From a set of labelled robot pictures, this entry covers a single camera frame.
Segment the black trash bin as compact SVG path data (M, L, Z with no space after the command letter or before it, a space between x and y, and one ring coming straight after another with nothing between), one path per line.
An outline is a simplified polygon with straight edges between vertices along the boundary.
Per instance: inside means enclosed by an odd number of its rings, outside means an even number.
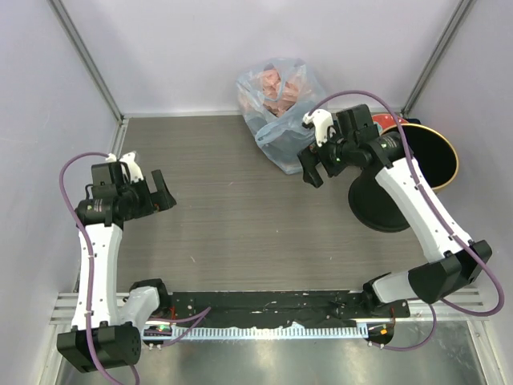
M371 164L349 188L349 206L367 227L397 233L412 228L433 233L437 220L418 187L429 197L457 175L459 160L454 146L440 133L421 124L402 126L413 164L408 165L405 147L396 127L374 140Z

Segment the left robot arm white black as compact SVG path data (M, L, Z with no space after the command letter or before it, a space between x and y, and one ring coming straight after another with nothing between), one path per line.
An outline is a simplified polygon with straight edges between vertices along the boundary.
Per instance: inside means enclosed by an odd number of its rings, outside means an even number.
M159 278L134 283L122 306L117 299L125 223L176 205L162 172L151 173L155 191L133 160L94 164L91 176L86 197L75 208L82 249L79 297L71 330L57 337L59 353L82 373L136 365L146 321L165 318L172 304Z

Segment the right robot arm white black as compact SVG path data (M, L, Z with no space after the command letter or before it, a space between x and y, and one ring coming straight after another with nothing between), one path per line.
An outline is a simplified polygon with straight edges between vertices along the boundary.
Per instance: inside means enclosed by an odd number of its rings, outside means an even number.
M354 216L383 233L412 229L426 258L423 265L367 282L362 307L368 315L381 316L391 303L410 298L433 304L478 277L491 247L455 223L398 130L380 134L365 104L335 115L317 109L302 124L314 131L314 141L298 154L304 181L321 187L318 165L330 177L349 166L360 168L348 192Z

